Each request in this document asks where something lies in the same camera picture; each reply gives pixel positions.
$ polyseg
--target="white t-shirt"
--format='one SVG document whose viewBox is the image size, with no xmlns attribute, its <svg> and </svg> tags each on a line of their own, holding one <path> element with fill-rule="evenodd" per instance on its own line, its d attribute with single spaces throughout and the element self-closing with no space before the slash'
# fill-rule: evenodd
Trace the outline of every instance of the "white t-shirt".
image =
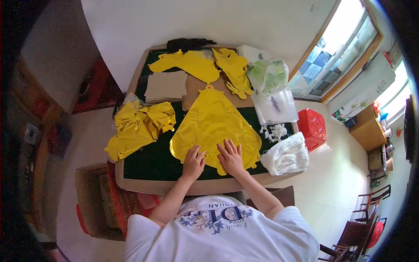
<svg viewBox="0 0 419 262">
<path fill-rule="evenodd" d="M 128 219 L 125 260 L 316 261 L 319 242 L 296 207 L 270 220 L 227 196 L 205 196 L 181 206 L 161 228 L 150 219 Z"/>
</svg>

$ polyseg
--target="red plastic stool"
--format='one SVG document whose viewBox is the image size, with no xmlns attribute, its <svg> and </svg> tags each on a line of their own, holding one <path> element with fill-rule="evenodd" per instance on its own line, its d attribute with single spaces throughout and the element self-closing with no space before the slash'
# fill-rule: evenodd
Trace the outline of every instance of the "red plastic stool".
<svg viewBox="0 0 419 262">
<path fill-rule="evenodd" d="M 321 114 L 309 108 L 298 112 L 298 129 L 303 133 L 308 152 L 318 148 L 327 139 L 326 125 Z"/>
</svg>

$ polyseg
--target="window frame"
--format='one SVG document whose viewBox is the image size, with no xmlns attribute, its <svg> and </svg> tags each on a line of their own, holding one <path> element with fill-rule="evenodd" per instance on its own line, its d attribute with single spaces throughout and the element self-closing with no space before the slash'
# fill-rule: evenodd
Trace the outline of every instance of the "window frame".
<svg viewBox="0 0 419 262">
<path fill-rule="evenodd" d="M 381 43 L 381 40 L 383 39 L 383 34 L 379 27 L 377 26 L 377 19 L 374 16 L 374 13 L 372 12 L 370 4 L 367 2 L 368 0 L 359 0 L 361 4 L 365 7 L 369 17 L 371 18 L 371 22 L 374 25 L 377 34 L 375 35 L 374 39 L 371 41 L 368 48 L 364 51 L 364 53 L 358 58 L 358 60 L 353 64 L 353 66 L 343 75 L 341 76 L 340 80 L 332 86 L 326 93 L 323 94 L 323 96 L 320 98 L 321 103 L 326 103 L 331 97 L 333 97 L 339 90 L 341 90 L 348 82 L 351 80 L 357 72 L 359 72 L 362 67 L 368 62 L 370 57 L 374 54 L 374 52 L 377 50 L 378 46 Z M 291 80 L 292 77 L 297 73 L 297 71 L 300 69 L 300 67 L 303 65 L 304 61 L 307 59 L 307 57 L 310 55 L 311 51 L 314 49 L 320 38 L 322 37 L 324 31 L 326 30 L 327 26 L 329 25 L 330 21 L 332 20 L 333 16 L 336 13 L 336 10 L 338 9 L 339 5 L 341 3 L 341 0 L 337 0 L 335 5 L 332 8 L 332 11 L 330 12 L 329 16 L 327 17 L 325 23 L 323 24 L 322 28 L 320 29 L 317 36 L 314 38 L 313 42 L 307 49 L 307 51 L 304 53 L 301 60 L 297 63 L 295 68 L 291 71 L 288 80 Z M 307 101 L 313 101 L 312 99 L 305 99 L 305 98 L 296 98 L 299 100 L 307 100 Z"/>
</svg>

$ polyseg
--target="cardboard sheet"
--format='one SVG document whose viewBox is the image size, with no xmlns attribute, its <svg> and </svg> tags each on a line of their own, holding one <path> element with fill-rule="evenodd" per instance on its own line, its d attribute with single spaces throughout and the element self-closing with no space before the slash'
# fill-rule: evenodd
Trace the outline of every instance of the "cardboard sheet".
<svg viewBox="0 0 419 262">
<path fill-rule="evenodd" d="M 145 92 L 146 102 L 180 101 L 186 95 L 186 78 L 188 74 L 184 71 L 173 73 L 154 73 L 148 76 L 147 90 Z"/>
<path fill-rule="evenodd" d="M 222 80 L 221 77 L 217 81 L 212 82 L 211 85 L 213 85 L 214 89 L 216 89 L 218 91 L 224 91 L 224 96 L 228 100 L 230 100 L 230 102 L 236 108 L 252 107 L 253 106 L 253 101 L 250 98 L 250 96 L 247 96 L 247 99 L 242 100 L 237 95 L 233 95 L 231 93 L 231 91 L 227 88 L 227 86 L 225 85 L 225 83 L 224 83 L 224 81 Z M 199 95 L 198 90 L 204 90 L 206 86 L 207 86 L 207 84 L 202 82 L 198 78 L 196 78 L 192 75 L 188 75 L 188 77 L 186 78 L 186 92 L 187 92 L 187 95 L 186 95 L 185 100 L 182 101 L 182 110 L 183 111 L 188 111 L 189 108 L 191 108 L 192 104 L 195 102 L 196 98 Z"/>
</svg>

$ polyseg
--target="black cloth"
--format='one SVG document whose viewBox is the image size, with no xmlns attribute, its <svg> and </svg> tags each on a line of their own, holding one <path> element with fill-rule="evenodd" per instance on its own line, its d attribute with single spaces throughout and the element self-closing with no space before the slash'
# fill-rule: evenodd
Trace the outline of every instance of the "black cloth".
<svg viewBox="0 0 419 262">
<path fill-rule="evenodd" d="M 183 53 L 188 52 L 189 50 L 197 49 L 198 47 L 203 47 L 207 44 L 216 44 L 216 42 L 212 40 L 206 40 L 205 38 L 198 39 L 186 39 L 186 38 L 179 38 L 173 39 L 167 42 L 167 49 L 170 53 L 175 53 L 182 50 Z"/>
</svg>

